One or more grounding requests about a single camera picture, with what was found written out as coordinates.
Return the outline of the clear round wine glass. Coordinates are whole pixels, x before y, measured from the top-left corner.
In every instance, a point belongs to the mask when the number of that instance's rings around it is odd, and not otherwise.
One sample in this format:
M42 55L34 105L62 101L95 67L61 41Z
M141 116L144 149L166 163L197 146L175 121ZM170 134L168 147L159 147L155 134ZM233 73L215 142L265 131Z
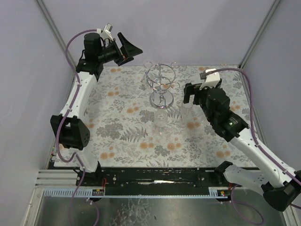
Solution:
M163 109L158 109L154 115L155 127L160 135L162 135L164 127L168 123L167 112Z

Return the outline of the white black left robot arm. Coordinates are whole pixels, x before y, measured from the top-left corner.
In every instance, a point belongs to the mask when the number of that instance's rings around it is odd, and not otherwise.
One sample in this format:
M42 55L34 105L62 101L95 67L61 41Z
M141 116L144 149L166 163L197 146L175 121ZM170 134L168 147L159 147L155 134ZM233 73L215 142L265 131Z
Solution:
M87 101L105 63L113 61L118 66L124 65L142 54L143 50L130 43L121 32L118 33L121 47L104 30L90 29L82 34L84 49L77 66L71 66L75 75L73 87L64 108L51 117L50 124L56 147L63 145L72 152L70 159L65 159L58 150L59 159L69 163L77 158L82 171L94 173L99 162L91 152L85 150L90 141L90 130L83 122Z

